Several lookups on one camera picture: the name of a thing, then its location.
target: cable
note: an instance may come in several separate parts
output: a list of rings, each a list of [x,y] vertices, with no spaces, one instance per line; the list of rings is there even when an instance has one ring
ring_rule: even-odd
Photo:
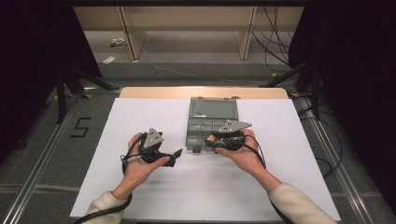
[[[134,146],[135,146],[143,137],[145,137],[145,135],[144,135],[144,134],[141,134],[136,140],[134,140],[134,142],[132,143],[132,145],[129,147],[126,156],[121,156],[121,160],[122,160],[122,161],[126,161],[126,160],[128,160],[128,158],[131,158],[132,156],[136,156],[136,155],[130,155],[130,154],[131,154],[132,150],[134,149]],[[123,174],[125,174],[126,165],[127,165],[127,164],[125,164],[125,163],[122,164],[122,173],[123,173]],[[91,219],[93,219],[93,218],[96,218],[96,217],[101,217],[101,216],[105,216],[105,215],[108,215],[108,214],[117,213],[117,212],[119,212],[119,211],[122,211],[122,210],[124,210],[126,207],[128,207],[129,204],[131,203],[131,200],[132,200],[132,197],[133,197],[132,195],[133,195],[133,194],[131,193],[131,194],[128,196],[128,199],[127,199],[127,201],[126,201],[124,204],[122,204],[122,205],[120,205],[120,206],[117,206],[117,207],[107,208],[107,209],[104,209],[104,210],[100,210],[100,211],[97,211],[97,212],[88,214],[88,215],[85,216],[85,217],[79,218],[74,224],[84,223],[84,222],[86,222],[86,221],[88,221],[88,220],[91,220]]]
[[[141,48],[142,48],[142,50],[145,53],[147,53],[146,50],[143,47],[141,47]],[[170,72],[170,73],[173,73],[175,75],[184,76],[184,77],[196,77],[196,78],[205,79],[205,80],[214,80],[215,79],[215,80],[228,81],[228,82],[250,82],[250,83],[256,83],[256,84],[260,84],[260,85],[268,84],[268,83],[264,83],[264,82],[253,81],[253,80],[232,80],[232,79],[225,79],[225,78],[199,77],[199,76],[192,75],[192,74],[175,72],[175,71],[173,71],[171,69],[167,69],[167,68],[160,68],[160,67],[157,67],[156,65],[154,65],[153,62],[149,62],[149,63],[151,64],[151,66],[153,66],[155,69],[157,69],[159,71]]]
[[[330,167],[329,172],[326,173],[325,175],[323,175],[323,178],[325,178],[326,176],[328,176],[328,175],[332,172],[332,170],[333,170],[332,164],[331,164],[329,161],[326,161],[325,159],[322,159],[322,158],[320,158],[320,157],[315,157],[315,159],[317,159],[318,161],[324,161],[326,164],[329,165],[329,167]]]
[[[268,41],[270,41],[271,42],[271,44],[275,44],[275,45],[281,45],[279,42],[275,42],[274,40],[271,40],[271,39],[269,39],[267,36],[265,36],[265,34],[263,34],[262,33],[262,31],[260,31],[260,33],[262,34],[262,37],[264,37],[266,40],[268,40]]]
[[[270,53],[272,56],[274,56],[275,58],[277,58],[278,60],[280,60],[282,63],[284,64],[288,64],[286,61],[283,61],[281,58],[277,57],[271,50],[268,49],[268,47],[265,47],[264,44],[259,40],[259,38],[257,38],[257,36],[254,34],[254,32],[252,32],[254,38],[257,40],[257,42],[259,43],[259,45],[265,49],[265,52]]]
[[[305,119],[314,119],[314,120],[316,120],[315,118],[311,118],[311,117],[308,117],[308,118],[303,118],[303,119],[300,119],[300,120],[305,120]],[[328,123],[327,121],[325,121],[325,120],[323,120],[323,119],[321,119],[321,120],[317,120],[317,122],[323,122],[323,123],[325,123],[327,126],[329,126],[331,129],[332,129],[332,131],[334,132],[334,134],[335,134],[335,136],[336,136],[336,138],[337,138],[337,140],[338,140],[338,142],[339,142],[339,144],[340,144],[340,153],[339,153],[339,159],[338,159],[338,162],[335,164],[335,166],[330,170],[330,172],[329,173],[327,173],[326,175],[324,175],[323,176],[323,178],[326,178],[328,175],[330,175],[330,174],[332,174],[334,171],[335,171],[335,169],[337,169],[338,168],[338,166],[340,165],[340,163],[341,163],[341,160],[342,160],[342,158],[343,158],[343,143],[342,143],[342,141],[341,141],[341,137],[338,135],[338,133],[337,133],[337,131],[334,129],[334,127],[330,124],[330,123]]]
[[[268,18],[268,21],[270,22],[271,27],[273,28],[273,31],[272,31],[272,33],[271,33],[270,38],[272,38],[272,34],[273,34],[273,33],[276,34],[276,38],[277,38],[277,41],[278,41],[278,43],[279,43],[279,49],[280,49],[280,51],[281,51],[283,57],[284,57],[285,60],[287,61],[288,59],[287,59],[287,57],[285,56],[285,54],[284,54],[284,52],[283,52],[283,50],[282,50],[282,48],[281,48],[281,45],[283,45],[283,42],[282,42],[282,40],[279,38],[279,35],[278,35],[278,33],[277,33],[277,12],[278,12],[278,7],[274,7],[274,13],[275,13],[275,14],[274,14],[274,23],[272,23],[272,20],[271,20],[270,16],[268,15],[267,9],[266,9],[265,7],[263,7],[263,8],[264,8],[265,15],[266,15],[267,18]]]
[[[251,135],[245,135],[245,136],[250,136],[251,138],[253,138],[253,139],[257,142],[256,138],[254,138],[253,136],[251,136]],[[263,166],[265,169],[267,168],[267,166],[265,165],[264,156],[261,157],[260,154],[259,154],[259,152],[258,152],[256,149],[254,149],[253,147],[251,147],[251,146],[249,146],[249,145],[247,145],[247,144],[245,144],[245,143],[239,142],[239,141],[237,141],[236,143],[238,143],[238,144],[241,145],[241,146],[246,147],[247,149],[249,149],[250,151],[252,151],[254,154],[256,154],[256,156],[259,158],[260,162],[262,163],[262,166]]]

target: white sleeve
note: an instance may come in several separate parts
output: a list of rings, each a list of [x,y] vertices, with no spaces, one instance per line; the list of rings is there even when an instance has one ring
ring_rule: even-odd
[[[303,192],[289,184],[280,184],[268,193],[274,206],[293,223],[335,223]]]
[[[100,210],[104,210],[107,208],[117,207],[117,206],[123,205],[125,202],[126,202],[126,200],[121,201],[121,200],[116,199],[111,194],[111,191],[106,191],[98,199],[91,202],[91,205],[88,208],[86,215],[100,211]],[[84,224],[105,224],[105,223],[106,224],[116,224],[116,223],[120,223],[122,220],[123,212],[124,211],[122,210],[117,213],[112,213],[112,214],[104,215],[101,217],[95,217],[91,220],[84,222]]]

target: black cable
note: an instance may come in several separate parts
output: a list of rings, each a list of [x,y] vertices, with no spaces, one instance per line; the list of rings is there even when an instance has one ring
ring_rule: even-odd
[[[306,112],[306,111],[309,111],[309,110],[311,110],[312,109],[312,106],[306,106],[306,107],[304,107],[303,109],[301,109],[301,110],[299,110],[298,112],[297,112],[297,114],[298,114],[298,117],[300,117],[304,112]]]
[[[281,58],[279,58],[278,56],[276,56],[271,50],[268,49],[268,46],[265,47],[264,44],[259,40],[259,38],[257,38],[257,36],[252,32],[254,38],[257,40],[257,42],[259,43],[259,45],[265,50],[265,52],[268,52],[269,54],[271,54],[272,56],[274,56],[275,58],[277,58],[278,60],[280,60],[282,63],[284,64],[288,64],[287,62],[283,61]]]
[[[323,175],[323,178],[325,178],[327,175],[329,175],[332,172],[332,170],[333,170],[332,164],[329,161],[326,161],[325,159],[322,159],[321,157],[315,157],[315,159],[317,159],[318,161],[323,161],[323,162],[325,162],[326,164],[329,165],[329,167],[330,167],[329,172],[326,173],[325,175]]]
[[[272,33],[271,33],[271,36],[270,36],[270,39],[272,38],[273,33],[275,33],[278,43],[279,43],[279,42],[282,43],[282,44],[279,43],[280,52],[282,53],[283,57],[284,57],[285,60],[287,61],[288,59],[287,59],[287,57],[285,56],[285,54],[284,54],[284,52],[283,52],[283,50],[282,50],[282,48],[281,48],[281,45],[283,45],[283,42],[282,42],[282,40],[279,38],[279,35],[278,35],[278,33],[277,33],[277,27],[276,27],[276,23],[277,23],[277,11],[278,11],[277,7],[275,7],[274,10],[275,10],[275,17],[274,17],[274,23],[272,23],[272,20],[271,20],[270,16],[268,15],[268,12],[267,12],[266,8],[264,7],[265,15],[267,16],[268,21],[270,22],[271,27],[272,27],[272,29],[273,29],[273,31],[272,31]]]
[[[246,147],[247,149],[249,149],[250,151],[252,151],[254,154],[256,154],[256,156],[259,158],[260,162],[262,163],[262,166],[263,166],[265,169],[267,168],[267,166],[265,165],[265,160],[264,160],[264,158],[262,158],[262,157],[260,156],[259,152],[258,152],[256,149],[254,149],[253,147],[251,147],[251,146],[249,146],[249,145],[247,145],[247,144],[245,144],[245,143],[239,142],[239,141],[237,141],[236,143],[238,143],[238,144],[241,145],[241,146]]]
[[[144,134],[141,134],[136,140],[134,140],[134,142],[132,143],[132,145],[129,147],[126,156],[121,156],[121,160],[122,160],[122,161],[127,161],[129,158],[131,158],[131,157],[133,157],[133,156],[138,156],[138,155],[139,155],[139,154],[134,154],[134,155],[130,155],[130,154],[131,154],[132,150],[134,149],[134,146],[135,146],[143,137],[146,137],[146,136],[145,136]],[[127,164],[125,164],[125,163],[122,164],[122,173],[123,173],[123,174],[125,174],[126,165],[127,165]],[[104,209],[104,210],[100,210],[100,211],[97,211],[97,212],[88,214],[88,215],[85,216],[85,217],[79,218],[79,219],[75,222],[75,224],[84,223],[84,222],[86,222],[86,221],[88,221],[88,220],[91,220],[91,219],[93,219],[93,218],[96,218],[96,217],[101,217],[101,216],[105,216],[105,215],[108,215],[108,214],[117,213],[117,212],[119,212],[119,211],[124,210],[124,209],[127,208],[127,207],[129,206],[129,204],[131,203],[131,200],[132,200],[132,197],[133,197],[132,195],[133,195],[133,194],[131,193],[131,194],[128,196],[128,199],[127,199],[127,201],[126,201],[124,204],[122,204],[122,205],[120,205],[120,206],[117,206],[117,207],[107,208],[107,209]]]
[[[275,17],[274,17],[274,29],[275,29],[275,34],[276,34],[276,38],[277,38],[277,42],[278,43],[280,43],[279,44],[279,48],[280,48],[280,51],[282,52],[282,54],[283,54],[283,51],[282,51],[282,48],[281,48],[281,46],[283,46],[283,50],[285,50],[285,52],[289,55],[289,52],[286,50],[286,48],[284,47],[285,45],[283,44],[283,41],[282,41],[282,39],[279,37],[279,34],[278,34],[278,32],[277,32],[277,12],[279,11],[279,7],[275,7],[274,8],[274,15],[275,15]],[[288,58],[285,56],[285,54],[283,54],[283,57],[285,58],[285,60],[288,62]]]
[[[271,42],[271,44],[275,44],[275,45],[281,45],[279,42],[275,42],[274,40],[269,39],[265,34],[262,33],[262,31],[260,31],[260,33],[262,34],[262,37],[264,37],[267,41]],[[283,48],[290,48],[287,45],[282,45]]]
[[[315,118],[311,118],[311,117],[303,118],[303,119],[300,119],[300,120],[305,120],[305,119],[314,119],[314,120],[316,120]],[[328,123],[327,121],[325,121],[323,119],[321,119],[319,122],[325,123],[327,126],[329,126],[332,129],[332,131],[334,132],[334,134],[335,134],[335,136],[336,136],[336,138],[337,138],[337,140],[338,140],[338,142],[340,144],[340,153],[338,155],[338,157],[339,157],[338,162],[335,164],[335,166],[332,168],[332,170],[330,170],[329,173],[327,173],[326,175],[323,176],[323,178],[326,178],[328,175],[332,174],[338,168],[338,166],[340,165],[341,160],[343,159],[343,151],[344,150],[343,150],[343,143],[341,141],[341,137],[338,135],[338,133],[334,129],[334,127],[330,123]]]

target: person's left hand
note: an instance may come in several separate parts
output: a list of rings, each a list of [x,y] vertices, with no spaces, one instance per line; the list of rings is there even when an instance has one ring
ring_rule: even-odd
[[[141,134],[142,133],[137,133],[129,141],[128,148],[132,146],[134,141]],[[130,155],[138,155],[138,154],[139,154],[139,144],[136,144],[134,145],[134,148],[132,149]],[[143,184],[155,169],[165,165],[169,161],[169,159],[170,159],[169,157],[162,157],[153,163],[146,163],[141,158],[134,161],[130,161],[127,164],[124,178],[121,180],[120,184],[112,191],[113,196],[120,200],[126,200],[134,189],[136,189],[139,185]]]

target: white paper sheet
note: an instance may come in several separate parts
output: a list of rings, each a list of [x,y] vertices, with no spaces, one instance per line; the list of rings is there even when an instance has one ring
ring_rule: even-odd
[[[305,192],[335,220],[332,197],[291,100],[237,100],[239,120],[250,122],[268,170]],[[116,99],[71,217],[122,179],[120,155],[130,138],[153,127],[163,132],[161,152],[183,148],[175,167],[161,167],[134,191],[124,218],[166,222],[270,222],[281,220],[265,191],[232,161],[185,148],[189,99]]]

